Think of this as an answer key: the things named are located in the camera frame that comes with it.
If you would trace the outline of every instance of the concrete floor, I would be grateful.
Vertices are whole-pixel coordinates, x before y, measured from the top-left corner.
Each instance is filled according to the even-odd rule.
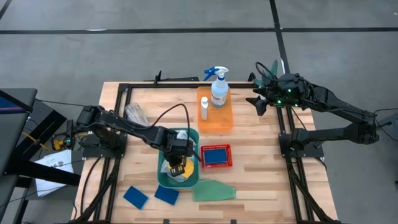
[[[398,27],[393,0],[276,3],[284,28]],[[0,30],[273,25],[267,0],[13,0],[0,20]],[[398,107],[397,32],[283,36],[291,72],[369,111]],[[279,58],[274,33],[0,35],[0,52],[1,86],[34,87],[40,99],[81,104],[96,104],[104,81],[147,80],[159,70],[164,78],[204,77],[203,70],[214,65],[230,69],[228,80],[246,80],[254,62]],[[53,107],[71,119],[79,113]],[[318,129],[347,125],[332,114],[313,115]],[[345,223],[396,223],[398,143],[380,135],[370,146],[324,144],[336,210]],[[17,189],[13,198],[20,194]],[[74,198],[31,201],[24,221],[66,222]],[[16,204],[10,203],[2,223],[10,223]]]

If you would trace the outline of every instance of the teal container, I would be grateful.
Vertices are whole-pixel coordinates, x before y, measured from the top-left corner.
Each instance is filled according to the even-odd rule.
[[[181,131],[181,130],[186,130],[187,128],[171,128],[176,131]],[[196,130],[190,128],[189,131],[189,136],[194,140],[196,143],[195,146],[195,152],[199,155],[199,134]],[[161,173],[160,169],[162,168],[164,158],[163,158],[163,152],[159,151],[159,157],[157,161],[157,181],[159,181],[159,184],[162,187],[166,188],[173,188],[173,189],[187,189],[187,188],[192,188],[194,187],[198,181],[199,181],[199,161],[197,159],[194,159],[193,161],[193,173],[192,175],[188,178],[188,180],[180,183],[177,182],[170,177],[168,177],[167,174]]]

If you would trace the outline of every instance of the wooden tabletop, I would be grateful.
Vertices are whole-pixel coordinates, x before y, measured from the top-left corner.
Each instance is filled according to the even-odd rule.
[[[118,82],[105,82],[99,104],[113,110]],[[280,155],[280,133],[275,108],[270,106],[264,116],[257,116],[256,109],[245,101],[256,97],[251,89],[232,88],[234,128],[228,134],[201,134],[200,144],[230,144],[233,167],[230,169],[201,170],[201,179],[218,180],[236,189],[236,199],[220,202],[194,202],[190,189],[180,190],[175,206],[154,197],[157,181],[158,151],[146,146],[140,139],[129,136],[126,154],[121,166],[114,199],[112,223],[295,223],[292,196],[284,158]],[[150,123],[166,109],[177,103],[185,103],[190,115],[191,127],[197,129],[197,92],[195,88],[136,88],[131,101],[139,103]],[[296,110],[307,129],[315,129],[310,110]],[[186,127],[183,108],[167,113],[158,125],[168,128]],[[80,199],[87,173],[96,159],[85,162],[75,204],[80,210]],[[308,188],[319,206],[330,217],[337,219],[325,168],[313,158],[303,159]],[[97,163],[90,176],[85,193],[86,208],[98,192],[103,159]],[[148,196],[143,210],[138,210],[123,198],[126,190],[134,186]],[[303,218],[304,202],[299,194]],[[108,194],[101,208],[105,218]]]

